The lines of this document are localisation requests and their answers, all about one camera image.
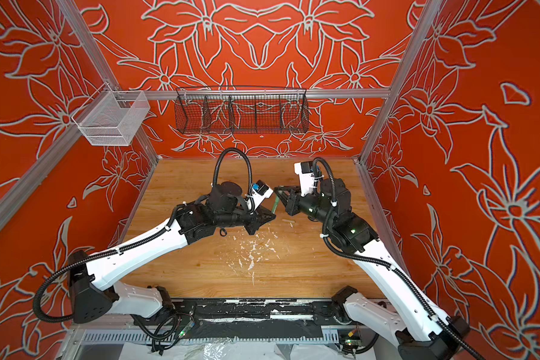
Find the aluminium frame rail right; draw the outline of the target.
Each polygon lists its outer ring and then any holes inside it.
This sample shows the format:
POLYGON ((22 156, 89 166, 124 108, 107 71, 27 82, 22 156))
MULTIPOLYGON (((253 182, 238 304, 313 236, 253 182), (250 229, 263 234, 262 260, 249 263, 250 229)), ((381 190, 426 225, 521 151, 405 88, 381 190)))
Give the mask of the aluminium frame rail right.
POLYGON ((403 54, 403 58, 397 68, 397 73, 394 76, 391 87, 389 88, 389 95, 381 106, 373 125, 370 127, 367 140, 358 158, 359 164, 365 165, 367 163, 367 159, 370 156, 370 153, 373 151, 375 142, 377 141, 378 136, 381 134, 384 124, 389 118, 390 111, 398 100, 400 91, 407 81, 408 73, 416 60, 417 55, 420 53, 422 44, 442 4, 443 1, 440 0, 426 1, 424 10, 422 11, 421 17, 412 31, 409 43, 403 54))

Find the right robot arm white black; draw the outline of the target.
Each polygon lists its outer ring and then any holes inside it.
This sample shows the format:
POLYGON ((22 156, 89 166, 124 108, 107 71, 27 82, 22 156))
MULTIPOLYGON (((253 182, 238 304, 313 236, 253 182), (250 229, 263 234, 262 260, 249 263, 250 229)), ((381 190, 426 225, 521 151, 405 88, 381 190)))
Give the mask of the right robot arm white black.
POLYGON ((351 206, 344 182, 321 180, 319 189, 274 189, 288 215, 302 213, 322 224, 320 237, 335 255, 354 261, 393 306, 389 310, 347 286, 333 298, 348 318, 367 326, 402 359, 452 359, 470 327, 431 301, 397 264, 372 226, 351 206))

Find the clear plastic bin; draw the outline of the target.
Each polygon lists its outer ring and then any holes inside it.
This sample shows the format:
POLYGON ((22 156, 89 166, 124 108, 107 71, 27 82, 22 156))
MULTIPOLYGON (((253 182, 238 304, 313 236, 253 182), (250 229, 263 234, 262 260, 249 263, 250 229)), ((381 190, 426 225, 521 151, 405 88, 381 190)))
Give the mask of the clear plastic bin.
POLYGON ((129 146, 149 111, 143 91, 104 90, 72 121, 93 146, 129 146))

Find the aluminium frame rail left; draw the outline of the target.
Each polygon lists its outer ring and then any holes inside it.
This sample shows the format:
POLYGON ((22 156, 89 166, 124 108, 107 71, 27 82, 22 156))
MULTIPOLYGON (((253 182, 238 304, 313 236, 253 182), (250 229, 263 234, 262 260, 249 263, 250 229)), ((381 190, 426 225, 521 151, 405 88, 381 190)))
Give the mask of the aluminium frame rail left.
POLYGON ((83 137, 76 125, 67 129, 0 200, 0 232, 83 137))

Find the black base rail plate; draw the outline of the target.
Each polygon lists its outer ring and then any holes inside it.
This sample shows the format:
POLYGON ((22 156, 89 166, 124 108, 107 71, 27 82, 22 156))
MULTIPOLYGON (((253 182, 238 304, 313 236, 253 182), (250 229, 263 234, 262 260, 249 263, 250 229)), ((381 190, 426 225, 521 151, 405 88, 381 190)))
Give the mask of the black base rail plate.
POLYGON ((198 322, 285 320, 318 326, 354 323, 330 298, 178 298, 172 303, 179 313, 190 314, 198 322))

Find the dark green pen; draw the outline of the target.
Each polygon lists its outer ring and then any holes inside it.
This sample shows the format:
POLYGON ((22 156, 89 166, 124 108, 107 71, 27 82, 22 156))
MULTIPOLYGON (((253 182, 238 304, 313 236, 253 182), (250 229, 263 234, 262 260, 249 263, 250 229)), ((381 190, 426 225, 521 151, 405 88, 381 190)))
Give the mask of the dark green pen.
POLYGON ((277 194, 274 195, 274 204, 272 206, 271 212, 274 214, 277 211, 278 205, 280 204, 280 198, 277 194))

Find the aluminium frame rail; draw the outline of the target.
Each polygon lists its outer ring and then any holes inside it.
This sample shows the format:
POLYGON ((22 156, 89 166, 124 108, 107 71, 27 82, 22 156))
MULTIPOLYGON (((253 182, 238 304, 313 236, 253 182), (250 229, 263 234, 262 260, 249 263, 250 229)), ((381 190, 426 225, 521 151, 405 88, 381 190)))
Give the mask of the aluminium frame rail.
POLYGON ((320 99, 366 99, 366 98, 382 98, 386 99, 390 96, 389 88, 336 88, 336 89, 321 89, 311 88, 306 89, 270 89, 270 88, 258 88, 247 90, 175 90, 175 91, 158 91, 148 90, 142 91, 149 101, 173 101, 181 96, 270 96, 270 95, 305 95, 309 100, 320 99))
POLYGON ((67 129, 0 200, 0 232, 83 137, 76 125, 67 129))
POLYGON ((375 142, 377 141, 378 136, 381 134, 384 124, 389 118, 390 111, 398 100, 400 91, 407 81, 408 73, 416 60, 417 55, 420 53, 422 44, 442 4, 443 1, 440 0, 426 1, 424 10, 422 11, 421 17, 412 31, 409 43, 403 54, 403 58, 397 68, 397 73, 394 76, 391 87, 389 88, 389 95, 381 106, 373 125, 370 127, 367 140, 358 158, 359 164, 365 165, 367 163, 367 159, 370 156, 370 153, 373 151, 375 142))

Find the aluminium frame rail back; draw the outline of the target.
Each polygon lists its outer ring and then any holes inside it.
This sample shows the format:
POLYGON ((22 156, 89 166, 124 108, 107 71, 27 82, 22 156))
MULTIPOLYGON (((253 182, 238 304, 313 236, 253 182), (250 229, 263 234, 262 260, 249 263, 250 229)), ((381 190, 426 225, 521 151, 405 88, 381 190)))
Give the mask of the aluminium frame rail back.
POLYGON ((181 96, 270 96, 270 95, 305 95, 309 100, 320 99, 366 99, 366 98, 382 98, 386 99, 390 96, 389 88, 336 88, 336 89, 321 89, 311 88, 306 89, 270 89, 270 88, 258 88, 247 90, 175 90, 175 91, 158 91, 148 90, 142 91, 149 101, 173 101, 181 96))

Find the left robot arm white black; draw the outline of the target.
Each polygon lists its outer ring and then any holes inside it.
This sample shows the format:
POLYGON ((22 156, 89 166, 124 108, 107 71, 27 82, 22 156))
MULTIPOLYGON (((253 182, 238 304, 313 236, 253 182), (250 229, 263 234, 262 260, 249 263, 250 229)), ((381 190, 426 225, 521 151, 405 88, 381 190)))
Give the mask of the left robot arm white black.
POLYGON ((69 258, 70 305, 75 323, 89 323, 105 314, 130 314, 153 320, 173 309, 162 286, 142 288, 122 282, 124 276, 151 261, 193 243, 243 227, 253 235, 275 219, 262 203, 273 190, 254 183, 247 196, 230 181, 216 184, 194 202, 178 205, 168 219, 129 241, 87 255, 81 250, 69 258))

